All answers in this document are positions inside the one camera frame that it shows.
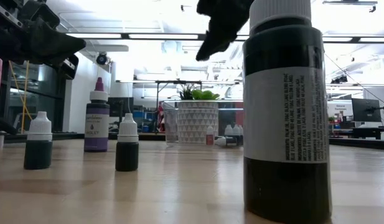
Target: window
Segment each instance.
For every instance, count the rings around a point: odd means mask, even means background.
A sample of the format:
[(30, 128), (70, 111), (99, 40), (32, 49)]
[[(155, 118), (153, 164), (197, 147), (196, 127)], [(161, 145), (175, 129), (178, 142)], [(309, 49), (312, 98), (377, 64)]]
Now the window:
[[(58, 76), (55, 69), (46, 65), (29, 65), (26, 84), (26, 63), (16, 65), (12, 63), (15, 78), (8, 63), (3, 65), (0, 90), (0, 117), (13, 125), (19, 132), (22, 127), (23, 103), (26, 95), (26, 106), (30, 116), (34, 119), (38, 111), (46, 111), (52, 122), (52, 131), (61, 131), (63, 126), (63, 107), (65, 94), (65, 78)], [(24, 116), (24, 130), (30, 127), (30, 117)]]

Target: white geometric planter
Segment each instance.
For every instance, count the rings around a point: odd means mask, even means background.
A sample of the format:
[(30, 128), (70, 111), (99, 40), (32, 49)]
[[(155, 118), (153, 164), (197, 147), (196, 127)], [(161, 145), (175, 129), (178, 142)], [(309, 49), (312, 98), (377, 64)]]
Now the white geometric planter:
[(180, 143), (205, 144), (207, 128), (218, 134), (218, 103), (204, 101), (180, 102), (177, 130)]

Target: computer monitor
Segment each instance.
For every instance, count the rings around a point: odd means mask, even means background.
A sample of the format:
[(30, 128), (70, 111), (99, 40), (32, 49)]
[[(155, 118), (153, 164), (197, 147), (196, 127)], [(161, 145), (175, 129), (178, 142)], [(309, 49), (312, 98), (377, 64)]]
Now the computer monitor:
[(110, 116), (119, 118), (121, 105), (123, 105), (123, 116), (126, 113), (132, 113), (134, 107), (134, 98), (133, 97), (109, 97), (108, 102), (110, 105)]
[(378, 100), (352, 98), (354, 121), (381, 122), (380, 102)]

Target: table surface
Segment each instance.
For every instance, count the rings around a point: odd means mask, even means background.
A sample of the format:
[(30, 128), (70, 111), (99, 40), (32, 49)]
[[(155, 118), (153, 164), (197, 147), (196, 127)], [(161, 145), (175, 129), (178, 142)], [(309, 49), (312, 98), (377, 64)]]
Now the table surface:
[[(115, 148), (115, 141), (110, 148)], [(243, 207), (243, 150), (140, 142), (139, 170), (115, 151), (55, 141), (52, 166), (24, 170), (24, 144), (0, 149), (0, 224), (271, 223)], [(384, 151), (330, 147), (332, 220), (384, 223)]]

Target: yellow cable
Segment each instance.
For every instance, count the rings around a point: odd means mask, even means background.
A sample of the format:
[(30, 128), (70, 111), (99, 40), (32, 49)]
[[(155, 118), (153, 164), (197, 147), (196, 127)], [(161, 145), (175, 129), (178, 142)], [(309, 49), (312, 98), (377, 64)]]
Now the yellow cable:
[(27, 82), (29, 81), (29, 65), (30, 61), (27, 61), (27, 68), (26, 68), (26, 83), (24, 84), (24, 104), (23, 104), (23, 115), (22, 115), (22, 134), (24, 130), (24, 115), (26, 112), (26, 103), (27, 103)]
[[(20, 94), (20, 88), (19, 88), (19, 85), (17, 84), (17, 79), (16, 79), (16, 76), (15, 76), (15, 72), (14, 72), (14, 70), (13, 70), (11, 61), (9, 61), (9, 67), (11, 68), (11, 72), (12, 72), (13, 79), (15, 79), (16, 88), (17, 88), (17, 91), (19, 92), (19, 96), (20, 96), (20, 99), (21, 99), (21, 101), (22, 101), (22, 104), (23, 104), (23, 105), (26, 105), (26, 104), (24, 103), (24, 100), (23, 100), (22, 95)], [(29, 110), (27, 109), (27, 107), (26, 107), (26, 112), (27, 112), (27, 115), (29, 116), (30, 120), (32, 120), (31, 115), (30, 115)]]

